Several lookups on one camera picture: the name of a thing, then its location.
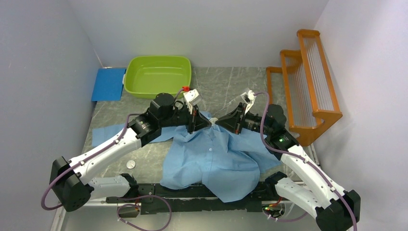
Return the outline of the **light blue button shirt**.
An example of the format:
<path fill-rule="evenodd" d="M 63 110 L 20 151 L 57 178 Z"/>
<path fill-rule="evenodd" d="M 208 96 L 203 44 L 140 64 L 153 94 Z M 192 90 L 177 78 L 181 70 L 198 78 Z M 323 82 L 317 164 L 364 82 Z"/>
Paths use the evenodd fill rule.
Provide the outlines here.
<path fill-rule="evenodd" d="M 129 160 L 136 162 L 127 169 Z M 201 183 L 222 202 L 243 199 L 261 175 L 280 165 L 257 132 L 233 134 L 220 126 L 189 134 L 184 126 L 163 128 L 161 136 L 111 164 L 101 177 L 133 175 L 140 183 L 158 182 L 172 190 Z"/>

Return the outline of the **green plastic basin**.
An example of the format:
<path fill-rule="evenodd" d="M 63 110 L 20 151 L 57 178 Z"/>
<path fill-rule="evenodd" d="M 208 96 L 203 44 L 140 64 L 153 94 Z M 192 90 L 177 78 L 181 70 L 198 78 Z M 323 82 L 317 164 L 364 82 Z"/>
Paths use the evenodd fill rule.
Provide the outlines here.
<path fill-rule="evenodd" d="M 183 56 L 151 55 L 133 58 L 125 71 L 123 86 L 136 98 L 153 99 L 159 93 L 173 96 L 191 84 L 192 68 Z"/>

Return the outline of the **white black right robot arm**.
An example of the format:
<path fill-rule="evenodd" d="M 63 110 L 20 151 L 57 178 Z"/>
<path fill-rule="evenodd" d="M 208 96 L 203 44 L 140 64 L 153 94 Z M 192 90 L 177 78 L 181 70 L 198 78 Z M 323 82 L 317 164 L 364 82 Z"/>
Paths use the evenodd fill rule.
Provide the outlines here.
<path fill-rule="evenodd" d="M 305 184 L 301 186 L 282 172 L 266 178 L 265 195 L 288 199 L 312 216 L 322 231 L 357 230 L 361 198 L 334 182 L 306 154 L 297 139 L 285 128 L 281 106 L 268 105 L 263 115 L 246 111 L 246 104 L 215 121 L 226 130 L 240 134 L 242 129 L 258 132 L 268 151 L 294 171 Z"/>

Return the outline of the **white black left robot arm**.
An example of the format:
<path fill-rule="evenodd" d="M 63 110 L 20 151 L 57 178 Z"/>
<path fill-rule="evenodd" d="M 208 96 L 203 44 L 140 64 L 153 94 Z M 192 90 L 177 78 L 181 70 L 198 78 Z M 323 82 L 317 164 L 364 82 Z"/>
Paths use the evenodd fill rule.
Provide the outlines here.
<path fill-rule="evenodd" d="M 123 128 L 94 149 L 66 160 L 64 157 L 52 163 L 50 182 L 41 198 L 41 206 L 45 210 L 45 199 L 50 191 L 60 201 L 54 208 L 63 207 L 72 212 L 89 200 L 102 197 L 121 197 L 125 202 L 137 198 L 138 185 L 129 174 L 121 174 L 113 178 L 97 179 L 96 175 L 104 168 L 124 155 L 149 144 L 162 134 L 167 127 L 185 126 L 187 132 L 211 126 L 211 122 L 203 116 L 198 107 L 202 100 L 197 90 L 183 93 L 182 107 L 177 108 L 177 101 L 169 93 L 159 93 L 150 102 L 150 106 L 142 114 L 129 114 Z"/>

